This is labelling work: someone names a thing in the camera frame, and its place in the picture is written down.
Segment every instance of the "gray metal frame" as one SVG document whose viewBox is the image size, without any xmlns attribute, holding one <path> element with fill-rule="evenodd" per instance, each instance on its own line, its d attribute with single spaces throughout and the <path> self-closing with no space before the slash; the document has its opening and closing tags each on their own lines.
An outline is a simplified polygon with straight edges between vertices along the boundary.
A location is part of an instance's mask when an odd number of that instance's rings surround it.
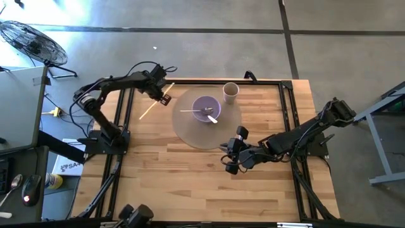
<svg viewBox="0 0 405 228">
<path fill-rule="evenodd" d="M 374 139 L 375 146 L 377 147 L 378 155 L 380 156 L 382 165 L 385 170 L 385 175 L 381 175 L 381 176 L 378 176 L 378 177 L 375 177 L 375 178 L 369 180 L 371 185 L 387 183 L 387 182 L 392 182 L 392 181 L 405 180 L 405 172 L 399 172 L 399 173 L 395 173 L 395 174 L 392 173 L 390 164 L 388 163 L 387 156 L 385 155 L 385 150 L 381 143 L 381 138 L 378 135 L 377 128 L 375 127 L 375 124 L 373 121 L 373 113 L 383 111 L 383 110 L 387 109 L 389 106 L 396 103 L 397 101 L 404 99 L 404 98 L 405 98 L 405 87 L 403 87 L 402 89 L 399 89 L 398 91 L 391 94 L 390 96 L 387 96 L 383 100 L 377 102 L 376 104 L 374 104 L 367 110 L 361 112 L 360 114 L 356 115 L 356 117 L 354 117 L 354 123 L 358 123 L 362 120 L 367 120 L 368 126 L 370 128 L 371 134 Z"/>
</svg>

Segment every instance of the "computer mouse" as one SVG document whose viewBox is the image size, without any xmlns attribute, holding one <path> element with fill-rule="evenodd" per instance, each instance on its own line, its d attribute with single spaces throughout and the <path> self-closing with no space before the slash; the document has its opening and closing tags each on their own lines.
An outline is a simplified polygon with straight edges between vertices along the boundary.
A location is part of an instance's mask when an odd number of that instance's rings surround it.
<svg viewBox="0 0 405 228">
<path fill-rule="evenodd" d="M 34 206 L 38 203 L 41 191 L 41 176 L 31 175 L 24 182 L 21 197 L 25 206 Z"/>
</svg>

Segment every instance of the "white spoon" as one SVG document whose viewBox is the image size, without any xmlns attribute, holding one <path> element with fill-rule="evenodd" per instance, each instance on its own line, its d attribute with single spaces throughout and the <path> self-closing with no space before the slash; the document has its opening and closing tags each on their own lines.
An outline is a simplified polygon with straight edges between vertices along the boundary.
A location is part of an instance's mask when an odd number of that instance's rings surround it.
<svg viewBox="0 0 405 228">
<path fill-rule="evenodd" d="M 207 117 L 209 118 L 210 121 L 212 121 L 214 124 L 218 123 L 217 120 L 215 120 L 212 116 L 207 115 Z"/>
<path fill-rule="evenodd" d="M 9 218 L 11 218 L 11 216 L 13 216 L 12 213 L 0 212 L 0 218 L 9 219 Z"/>
</svg>

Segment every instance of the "purple bowl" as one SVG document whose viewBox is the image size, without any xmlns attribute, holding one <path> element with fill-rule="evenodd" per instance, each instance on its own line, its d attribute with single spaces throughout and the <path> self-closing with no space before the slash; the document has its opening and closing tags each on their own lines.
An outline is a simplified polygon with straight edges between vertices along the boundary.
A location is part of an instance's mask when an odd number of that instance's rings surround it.
<svg viewBox="0 0 405 228">
<path fill-rule="evenodd" d="M 193 102 L 191 109 L 192 110 L 201 110 L 206 107 L 213 109 L 213 112 L 210 114 L 210 116 L 212 116 L 214 119 L 217 119 L 220 116 L 221 104 L 215 98 L 213 98 L 211 96 L 202 96 L 202 97 L 197 98 Z M 204 123 L 211 122 L 209 120 L 209 118 L 206 115 L 203 115 L 203 113 L 200 111 L 195 111 L 192 113 L 192 115 L 194 115 L 194 117 L 201 122 L 204 122 Z"/>
</svg>

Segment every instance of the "spoon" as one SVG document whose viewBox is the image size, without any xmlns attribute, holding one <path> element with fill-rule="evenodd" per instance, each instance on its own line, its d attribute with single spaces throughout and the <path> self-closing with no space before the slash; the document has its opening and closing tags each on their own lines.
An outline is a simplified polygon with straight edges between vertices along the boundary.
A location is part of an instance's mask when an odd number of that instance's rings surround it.
<svg viewBox="0 0 405 228">
<path fill-rule="evenodd" d="M 211 113 L 211 112 L 213 112 L 213 109 L 212 108 L 201 108 L 200 110 L 180 110 L 181 112 L 193 112 L 193 111 L 202 111 L 202 112 L 205 112 L 205 113 Z"/>
<path fill-rule="evenodd" d="M 12 213 L 8 213 L 8 212 L 0 212 L 0 218 L 5 218 L 5 219 L 9 219 L 13 216 Z"/>
<path fill-rule="evenodd" d="M 207 115 L 207 117 L 209 118 L 210 121 L 212 121 L 214 124 L 218 123 L 217 120 L 215 120 L 212 116 Z"/>
<path fill-rule="evenodd" d="M 203 114 L 203 115 L 207 115 L 207 117 L 209 118 L 209 120 L 210 120 L 211 122 L 213 122 L 214 124 L 216 124 L 216 123 L 218 123 L 218 121 L 215 120 L 212 116 L 209 115 L 209 114 L 211 114 L 212 112 L 213 112 L 213 109 L 212 109 L 212 108 L 208 108 L 208 107 L 205 107 L 204 110 L 202 110 L 202 114 Z"/>
<path fill-rule="evenodd" d="M 7 193 L 6 197 L 4 197 L 4 199 L 0 202 L 0 206 L 3 205 L 4 201 L 6 201 L 8 195 L 14 191 L 15 189 L 17 189 L 18 187 L 20 187 L 21 182 L 23 182 L 23 175 L 18 174 L 17 176 L 14 177 L 13 181 L 11 181 L 11 190 Z"/>
</svg>

